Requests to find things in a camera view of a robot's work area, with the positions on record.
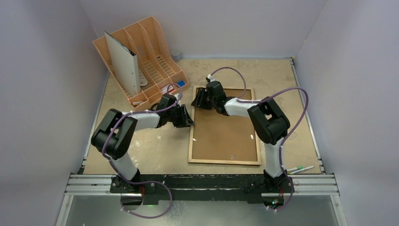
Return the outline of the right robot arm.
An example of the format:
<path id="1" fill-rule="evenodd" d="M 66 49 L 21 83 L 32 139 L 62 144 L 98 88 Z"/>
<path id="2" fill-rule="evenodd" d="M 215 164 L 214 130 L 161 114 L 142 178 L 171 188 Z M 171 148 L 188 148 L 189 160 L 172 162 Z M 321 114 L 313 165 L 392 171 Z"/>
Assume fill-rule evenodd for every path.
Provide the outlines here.
<path id="1" fill-rule="evenodd" d="M 287 178 L 283 143 L 288 135 L 290 121 L 274 99 L 262 101 L 229 97 L 220 82 L 210 81 L 196 92 L 191 106 L 204 110 L 214 109 L 225 116 L 249 118 L 265 146 L 265 188 L 275 192 L 282 187 Z"/>

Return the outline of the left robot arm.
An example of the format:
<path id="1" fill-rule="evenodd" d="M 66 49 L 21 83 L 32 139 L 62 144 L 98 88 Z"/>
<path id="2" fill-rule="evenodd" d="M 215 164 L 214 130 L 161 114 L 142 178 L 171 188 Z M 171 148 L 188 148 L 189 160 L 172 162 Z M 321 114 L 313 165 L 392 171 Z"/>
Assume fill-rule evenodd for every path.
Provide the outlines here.
<path id="1" fill-rule="evenodd" d="M 128 153 L 134 133 L 157 129 L 169 122 L 176 128 L 194 126 L 186 106 L 179 101 L 176 96 L 164 94 L 159 102 L 141 112 L 124 113 L 110 109 L 92 135 L 91 145 L 109 162 L 128 192 L 136 192 L 144 184 Z"/>

